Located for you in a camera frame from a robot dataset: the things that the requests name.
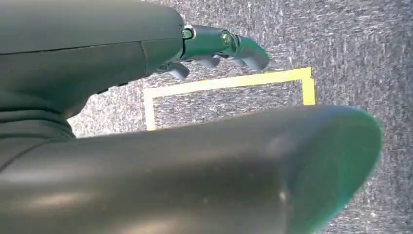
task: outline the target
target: yellow tape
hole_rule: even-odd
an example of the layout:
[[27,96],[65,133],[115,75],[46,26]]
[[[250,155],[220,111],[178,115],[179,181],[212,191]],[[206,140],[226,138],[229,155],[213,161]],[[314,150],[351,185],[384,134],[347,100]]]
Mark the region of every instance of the yellow tape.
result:
[[155,130],[155,113],[153,99],[164,96],[192,93],[196,91],[235,88],[250,85],[262,85],[271,83],[282,83],[301,80],[302,101],[304,105],[315,105],[314,80],[311,78],[311,67],[300,68],[290,71],[271,72],[240,77],[229,77],[220,79],[208,79],[183,84],[150,88],[143,91],[145,120],[147,130]]

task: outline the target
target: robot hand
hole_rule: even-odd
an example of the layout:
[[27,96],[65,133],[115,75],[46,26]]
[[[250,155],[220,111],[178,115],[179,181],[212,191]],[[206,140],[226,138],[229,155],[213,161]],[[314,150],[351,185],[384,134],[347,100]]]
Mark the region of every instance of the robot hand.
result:
[[182,36],[182,53],[163,64],[156,73],[167,72],[177,78],[186,78],[189,69],[181,62],[199,61],[214,68],[222,58],[251,70],[263,70],[269,63],[268,54],[255,41],[225,29],[189,25],[182,31]]

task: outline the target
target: gray carpet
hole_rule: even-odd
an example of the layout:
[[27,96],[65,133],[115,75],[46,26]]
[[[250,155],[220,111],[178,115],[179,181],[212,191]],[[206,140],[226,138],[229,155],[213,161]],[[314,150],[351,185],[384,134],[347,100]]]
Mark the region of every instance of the gray carpet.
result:
[[[269,71],[311,66],[317,104],[352,105],[382,124],[380,164],[323,233],[413,233],[413,1],[411,0],[159,0],[188,23],[250,36],[272,61]],[[142,90],[253,74],[224,62],[191,64],[186,80],[154,75],[93,96],[72,118],[79,137],[145,129]],[[302,104],[299,82],[202,91],[156,98],[158,128]]]

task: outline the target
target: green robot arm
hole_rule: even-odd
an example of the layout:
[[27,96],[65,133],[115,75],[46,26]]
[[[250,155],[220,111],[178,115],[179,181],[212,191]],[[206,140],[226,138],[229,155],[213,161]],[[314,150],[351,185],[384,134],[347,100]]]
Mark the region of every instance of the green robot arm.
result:
[[225,29],[140,0],[0,0],[0,232],[310,234],[372,170],[363,111],[297,106],[76,139],[67,118],[111,86],[220,59],[264,69]]

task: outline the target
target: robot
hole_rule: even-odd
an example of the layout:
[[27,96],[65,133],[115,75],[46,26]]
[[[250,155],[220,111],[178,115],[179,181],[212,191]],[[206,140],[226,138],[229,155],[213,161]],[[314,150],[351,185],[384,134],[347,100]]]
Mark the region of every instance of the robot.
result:
[[269,56],[226,29],[140,0],[0,1],[0,231],[311,234],[374,168],[381,130],[344,106],[295,106],[76,139],[91,95],[221,59]]

